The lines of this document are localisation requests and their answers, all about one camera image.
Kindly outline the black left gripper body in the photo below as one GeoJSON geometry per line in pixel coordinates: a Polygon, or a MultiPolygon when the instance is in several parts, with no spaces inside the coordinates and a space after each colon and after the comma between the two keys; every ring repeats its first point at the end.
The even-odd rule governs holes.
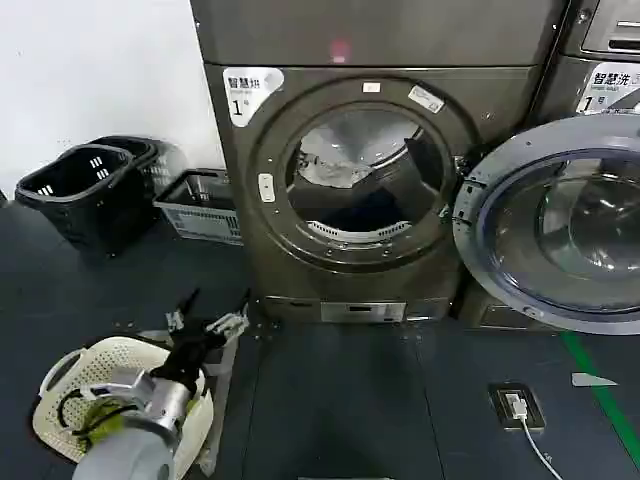
{"type": "Polygon", "coordinates": [[[200,369],[209,352],[216,348],[216,334],[206,330],[203,319],[190,319],[172,334],[172,339],[174,345],[167,359],[150,376],[179,383],[195,395],[200,369]]]}

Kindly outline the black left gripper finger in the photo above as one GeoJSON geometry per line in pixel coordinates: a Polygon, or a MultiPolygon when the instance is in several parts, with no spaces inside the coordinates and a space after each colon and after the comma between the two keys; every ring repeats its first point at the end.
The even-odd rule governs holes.
{"type": "Polygon", "coordinates": [[[188,296],[179,301],[172,312],[166,314],[168,332],[174,334],[184,329],[186,316],[191,310],[196,298],[200,293],[199,288],[195,288],[188,296]]]}
{"type": "Polygon", "coordinates": [[[249,302],[251,292],[246,290],[237,307],[217,320],[209,323],[204,328],[208,340],[217,343],[230,343],[241,336],[249,327],[249,302]]]}

